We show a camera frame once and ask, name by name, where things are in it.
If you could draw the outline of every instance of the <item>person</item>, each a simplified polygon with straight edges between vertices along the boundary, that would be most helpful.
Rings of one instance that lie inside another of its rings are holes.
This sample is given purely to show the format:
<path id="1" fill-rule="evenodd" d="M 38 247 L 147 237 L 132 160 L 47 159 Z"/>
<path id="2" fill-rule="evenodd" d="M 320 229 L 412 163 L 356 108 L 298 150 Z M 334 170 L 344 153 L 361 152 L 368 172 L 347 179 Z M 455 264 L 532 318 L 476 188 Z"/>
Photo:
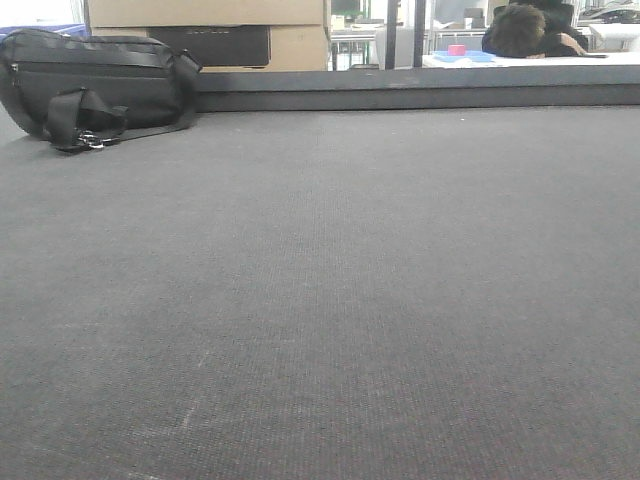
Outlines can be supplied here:
<path id="1" fill-rule="evenodd" d="M 560 15 L 529 3 L 512 3 L 494 18 L 482 38 L 482 50 L 515 58 L 578 56 L 587 47 L 586 38 L 580 37 Z"/>

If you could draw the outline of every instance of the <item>dark hair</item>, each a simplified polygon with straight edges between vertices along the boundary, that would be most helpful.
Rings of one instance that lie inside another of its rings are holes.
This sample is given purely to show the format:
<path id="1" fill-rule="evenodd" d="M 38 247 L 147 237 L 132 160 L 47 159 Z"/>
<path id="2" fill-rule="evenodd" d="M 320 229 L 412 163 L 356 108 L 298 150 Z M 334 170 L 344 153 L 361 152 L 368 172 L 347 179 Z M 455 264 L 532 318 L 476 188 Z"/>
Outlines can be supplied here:
<path id="1" fill-rule="evenodd" d="M 544 35 L 543 13 L 531 5 L 507 5 L 494 19 L 490 42 L 502 57 L 524 58 L 538 53 Z"/>

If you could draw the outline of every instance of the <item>black duffel bag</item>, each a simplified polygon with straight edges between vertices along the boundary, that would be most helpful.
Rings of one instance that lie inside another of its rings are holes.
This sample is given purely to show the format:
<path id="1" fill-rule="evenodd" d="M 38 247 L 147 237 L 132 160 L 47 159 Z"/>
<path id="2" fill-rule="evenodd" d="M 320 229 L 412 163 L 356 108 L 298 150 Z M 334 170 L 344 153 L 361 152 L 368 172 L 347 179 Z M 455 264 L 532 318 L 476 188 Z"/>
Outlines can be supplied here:
<path id="1" fill-rule="evenodd" d="M 0 100 L 27 133 L 63 151 L 187 128 L 201 66 L 146 37 L 16 30 L 0 43 Z"/>

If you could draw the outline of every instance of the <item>table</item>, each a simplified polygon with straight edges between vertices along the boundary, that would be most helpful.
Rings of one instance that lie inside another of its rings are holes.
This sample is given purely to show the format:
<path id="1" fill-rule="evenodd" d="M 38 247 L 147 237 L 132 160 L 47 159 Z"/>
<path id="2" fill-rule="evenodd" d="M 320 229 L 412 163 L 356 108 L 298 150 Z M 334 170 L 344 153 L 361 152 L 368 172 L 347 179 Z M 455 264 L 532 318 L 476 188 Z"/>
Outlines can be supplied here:
<path id="1" fill-rule="evenodd" d="M 640 65 L 640 52 L 611 52 L 607 58 L 593 57 L 552 57 L 552 58 L 504 58 L 494 57 L 491 62 L 473 62 L 469 58 L 461 58 L 456 62 L 438 60 L 434 55 L 424 55 L 422 64 L 425 67 L 437 68 L 492 68 L 552 65 Z"/>
<path id="2" fill-rule="evenodd" d="M 589 25 L 597 42 L 620 41 L 626 49 L 629 44 L 640 37 L 640 25 L 626 23 L 594 23 Z"/>
<path id="3" fill-rule="evenodd" d="M 442 29 L 435 32 L 434 50 L 446 48 L 452 43 L 464 43 L 467 48 L 479 48 L 485 28 Z M 429 32 L 425 31 L 425 40 Z M 371 46 L 376 39 L 376 29 L 348 28 L 331 32 L 331 63 L 333 70 L 339 68 L 339 58 L 344 56 L 344 64 L 350 68 L 355 62 L 370 63 L 375 57 L 375 47 Z"/>

